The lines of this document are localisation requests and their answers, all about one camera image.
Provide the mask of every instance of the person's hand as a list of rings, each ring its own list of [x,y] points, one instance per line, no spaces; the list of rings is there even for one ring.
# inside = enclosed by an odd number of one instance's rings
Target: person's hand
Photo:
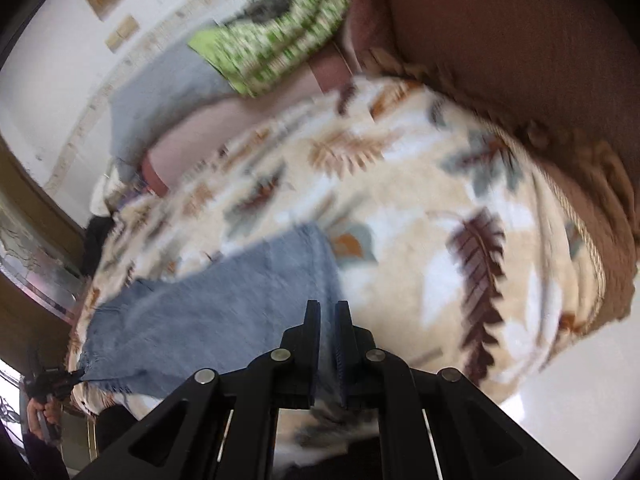
[[[59,400],[53,399],[51,402],[47,402],[42,405],[35,399],[31,399],[27,405],[27,420],[29,422],[29,431],[37,436],[40,440],[44,440],[42,430],[40,429],[40,423],[38,421],[38,412],[44,412],[44,417],[49,424],[60,425],[60,418],[62,418],[62,406]]]

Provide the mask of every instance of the gray pillow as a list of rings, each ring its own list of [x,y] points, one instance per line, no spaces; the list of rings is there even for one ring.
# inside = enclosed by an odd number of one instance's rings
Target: gray pillow
[[[208,61],[187,46],[195,32],[165,50],[111,96],[111,156],[123,182],[133,177],[146,150],[162,133],[202,105],[236,94]]]

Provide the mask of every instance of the blue cloth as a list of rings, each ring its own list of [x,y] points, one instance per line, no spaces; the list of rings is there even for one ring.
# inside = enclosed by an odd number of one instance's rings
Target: blue cloth
[[[94,313],[82,380],[105,390],[165,397],[200,368],[244,368],[280,345],[321,304],[320,385],[335,387],[330,327],[342,299],[331,247],[306,224],[180,282],[139,280]]]

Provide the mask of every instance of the floral blanket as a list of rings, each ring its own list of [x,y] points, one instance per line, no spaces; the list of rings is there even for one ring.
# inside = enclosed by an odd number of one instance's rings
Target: floral blanket
[[[598,253],[560,193],[492,124],[421,84],[357,77],[233,139],[167,197],[121,211],[68,368],[92,313],[132,280],[179,280],[315,220],[355,324],[412,367],[457,367],[501,402],[604,294]],[[117,402],[142,417],[158,403],[87,384],[73,396],[89,414]]]

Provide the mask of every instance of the wall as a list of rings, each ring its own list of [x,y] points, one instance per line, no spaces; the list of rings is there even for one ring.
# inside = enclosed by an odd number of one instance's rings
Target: wall
[[[51,175],[58,155],[89,97],[127,48],[185,0],[121,0],[101,22],[86,0],[47,0],[0,72],[0,132],[37,184]],[[104,40],[132,14],[140,31],[116,54]],[[109,123],[88,139],[65,186],[52,198],[81,225],[88,200],[108,159]]]

